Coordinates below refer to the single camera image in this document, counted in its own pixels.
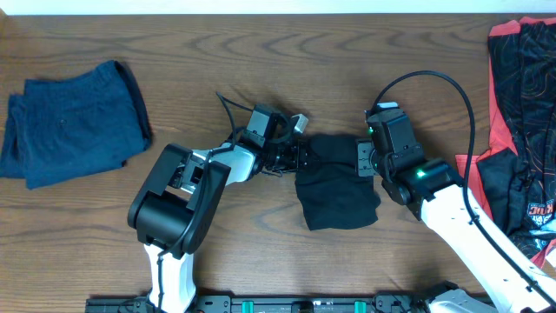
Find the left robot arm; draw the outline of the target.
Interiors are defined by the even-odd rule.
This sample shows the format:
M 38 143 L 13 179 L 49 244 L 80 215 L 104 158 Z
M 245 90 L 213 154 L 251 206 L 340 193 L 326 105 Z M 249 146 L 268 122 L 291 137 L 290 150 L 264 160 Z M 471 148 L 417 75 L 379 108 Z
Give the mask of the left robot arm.
M 194 302 L 194 254 L 213 221 L 224 189 L 264 173 L 281 176 L 308 165 L 300 139 L 308 118 L 258 104 L 248 124 L 233 126 L 213 149 L 170 143 L 129 208 L 128 224 L 148 254 L 148 312 L 185 312 Z

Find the black t-shirt with white logo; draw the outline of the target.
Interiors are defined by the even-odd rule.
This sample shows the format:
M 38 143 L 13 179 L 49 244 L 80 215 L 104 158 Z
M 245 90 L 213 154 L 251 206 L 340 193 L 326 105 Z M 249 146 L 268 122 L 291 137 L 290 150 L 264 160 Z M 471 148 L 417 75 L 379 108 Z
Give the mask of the black t-shirt with white logo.
M 374 181 L 356 174 L 355 136 L 314 135 L 308 154 L 308 167 L 295 175 L 295 190 L 310 230 L 354 230 L 378 221 L 381 200 Z

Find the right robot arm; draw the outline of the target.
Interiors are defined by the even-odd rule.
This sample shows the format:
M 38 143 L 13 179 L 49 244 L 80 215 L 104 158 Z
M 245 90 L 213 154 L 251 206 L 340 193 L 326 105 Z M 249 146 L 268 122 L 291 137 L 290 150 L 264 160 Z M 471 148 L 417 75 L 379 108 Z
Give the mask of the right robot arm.
M 365 115 L 369 137 L 357 142 L 357 175 L 380 176 L 390 198 L 452 248 L 498 312 L 553 312 L 554 279 L 501 232 L 449 163 L 426 158 L 407 114 L 382 103 Z

